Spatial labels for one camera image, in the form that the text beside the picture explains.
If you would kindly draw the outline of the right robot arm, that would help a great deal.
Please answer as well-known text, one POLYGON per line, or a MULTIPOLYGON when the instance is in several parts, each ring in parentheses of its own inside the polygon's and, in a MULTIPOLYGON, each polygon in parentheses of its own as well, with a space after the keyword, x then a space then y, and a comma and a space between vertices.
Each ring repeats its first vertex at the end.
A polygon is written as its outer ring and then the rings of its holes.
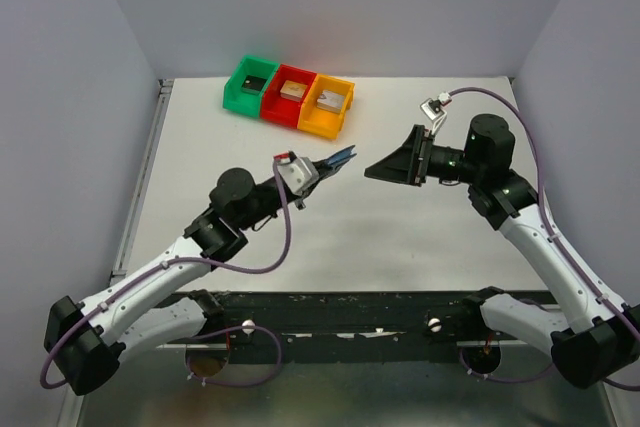
POLYGON ((607 289, 589 268, 593 293, 571 268, 547 228, 533 186, 511 167, 515 137, 494 114, 475 116, 462 149, 437 146, 424 126, 413 127, 401 147, 367 167, 366 177, 420 186, 430 177, 464 183, 472 207, 528 261, 559 309, 545 312, 505 291, 487 287, 466 298, 460 326, 480 339, 491 331, 508 334, 548 355, 573 386, 586 389, 636 362, 639 342, 631 329, 639 309, 607 289))

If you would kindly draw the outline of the blue leather card holder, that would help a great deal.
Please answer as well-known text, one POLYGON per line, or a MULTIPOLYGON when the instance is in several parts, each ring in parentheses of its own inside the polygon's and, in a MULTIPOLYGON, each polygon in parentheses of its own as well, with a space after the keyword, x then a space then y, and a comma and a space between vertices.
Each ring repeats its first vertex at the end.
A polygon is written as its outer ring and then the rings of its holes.
POLYGON ((354 149, 355 145, 345 147, 322 160, 322 164, 326 169, 337 171, 357 155, 354 149))

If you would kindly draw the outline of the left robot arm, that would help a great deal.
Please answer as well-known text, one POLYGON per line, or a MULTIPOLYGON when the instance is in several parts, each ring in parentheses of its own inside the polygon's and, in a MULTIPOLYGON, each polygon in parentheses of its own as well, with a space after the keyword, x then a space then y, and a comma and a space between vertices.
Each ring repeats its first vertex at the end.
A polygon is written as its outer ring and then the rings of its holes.
POLYGON ((186 284, 216 269, 260 275, 277 269, 292 241, 289 208, 305 199, 353 157, 351 147, 312 161, 289 151, 272 161, 271 178, 258 183, 241 167, 223 172, 208 207, 158 257, 132 275, 80 301, 65 296, 49 311, 40 373, 43 388, 69 386, 78 396, 104 385, 122 361, 183 338, 214 340, 222 319, 214 308, 187 297, 174 307, 161 302, 186 284), (245 232, 282 215, 282 253, 266 267, 240 267, 231 259, 248 243, 245 232))

